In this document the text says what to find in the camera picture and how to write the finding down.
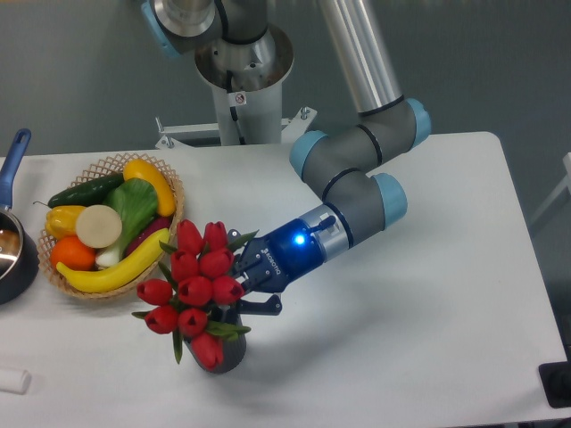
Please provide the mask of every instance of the blue light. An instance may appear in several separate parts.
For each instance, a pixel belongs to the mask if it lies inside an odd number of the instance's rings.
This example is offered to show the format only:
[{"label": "blue light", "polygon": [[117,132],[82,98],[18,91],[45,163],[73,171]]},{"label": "blue light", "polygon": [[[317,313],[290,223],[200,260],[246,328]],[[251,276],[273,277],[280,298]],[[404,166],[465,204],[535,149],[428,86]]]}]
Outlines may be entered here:
[{"label": "blue light", "polygon": [[304,245],[305,244],[305,236],[302,234],[298,234],[298,235],[294,236],[294,242],[298,245]]}]

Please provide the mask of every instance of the pot handle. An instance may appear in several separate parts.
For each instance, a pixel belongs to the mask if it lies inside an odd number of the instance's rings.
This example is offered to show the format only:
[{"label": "pot handle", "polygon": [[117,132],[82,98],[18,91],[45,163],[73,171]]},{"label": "pot handle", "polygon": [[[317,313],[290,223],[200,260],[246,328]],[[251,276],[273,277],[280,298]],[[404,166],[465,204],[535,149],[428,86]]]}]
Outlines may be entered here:
[{"label": "pot handle", "polygon": [[12,185],[31,137],[32,133],[29,129],[20,129],[10,146],[4,165],[0,169],[0,208],[9,210],[12,207]]}]

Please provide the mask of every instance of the gray vase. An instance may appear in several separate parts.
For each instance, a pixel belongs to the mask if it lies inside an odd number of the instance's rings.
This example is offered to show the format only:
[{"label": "gray vase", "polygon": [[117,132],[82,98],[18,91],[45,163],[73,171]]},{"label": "gray vase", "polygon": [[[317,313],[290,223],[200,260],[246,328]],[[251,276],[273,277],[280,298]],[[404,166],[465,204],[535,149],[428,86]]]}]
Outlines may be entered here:
[{"label": "gray vase", "polygon": [[[225,312],[220,314],[219,321],[222,323],[229,323],[234,325],[242,325],[242,318],[240,314],[236,312],[234,308],[230,308]],[[185,341],[186,346],[190,350],[190,353],[196,360],[196,363],[206,372],[220,375],[227,373],[233,368],[237,367],[238,364],[242,362],[244,354],[246,353],[246,337],[244,334],[238,335],[238,339],[235,341],[223,341],[222,342],[222,354],[224,355],[224,360],[222,364],[214,367],[212,370],[203,366],[200,360],[196,357],[193,352],[190,342]]]}]

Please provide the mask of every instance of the blue joint cap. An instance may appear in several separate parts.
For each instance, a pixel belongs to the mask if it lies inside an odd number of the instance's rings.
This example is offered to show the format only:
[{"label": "blue joint cap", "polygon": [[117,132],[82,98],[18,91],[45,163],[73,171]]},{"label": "blue joint cap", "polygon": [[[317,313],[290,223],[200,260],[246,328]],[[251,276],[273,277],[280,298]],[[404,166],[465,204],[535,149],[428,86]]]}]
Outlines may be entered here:
[{"label": "blue joint cap", "polygon": [[141,11],[145,16],[145,20],[149,24],[149,27],[153,32],[154,38],[157,40],[157,42],[159,42],[159,45],[161,46],[161,49],[164,52],[164,54],[167,55],[167,57],[169,58],[177,58],[180,56],[180,53],[177,52],[177,50],[173,47],[167,36],[162,31],[159,22],[154,16],[150,1],[151,0],[148,0],[143,4],[141,4]]},{"label": "blue joint cap", "polygon": [[383,197],[383,208],[385,209],[385,229],[392,223],[397,222],[407,213],[409,203],[407,195],[404,193],[401,184],[396,178],[388,174],[377,174],[372,177],[378,184],[378,189]]},{"label": "blue joint cap", "polygon": [[303,165],[307,157],[310,155],[311,149],[322,138],[326,138],[327,134],[321,131],[310,131],[300,136],[294,143],[292,151],[289,152],[289,163],[294,167],[297,175],[302,178]]},{"label": "blue joint cap", "polygon": [[417,120],[417,134],[415,135],[414,143],[411,147],[414,148],[430,136],[432,133],[432,121],[430,120],[430,116],[422,103],[414,98],[407,98],[406,102],[414,112],[414,116]]}]

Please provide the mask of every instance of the yellow bell pepper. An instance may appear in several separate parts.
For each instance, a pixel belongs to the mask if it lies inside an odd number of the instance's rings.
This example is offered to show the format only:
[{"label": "yellow bell pepper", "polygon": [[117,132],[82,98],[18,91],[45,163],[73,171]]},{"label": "yellow bell pepper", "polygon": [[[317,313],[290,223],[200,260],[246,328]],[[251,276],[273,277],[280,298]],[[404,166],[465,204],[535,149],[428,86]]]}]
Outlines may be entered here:
[{"label": "yellow bell pepper", "polygon": [[62,205],[55,207],[46,214],[44,229],[55,239],[75,236],[75,222],[86,207],[81,205]]}]

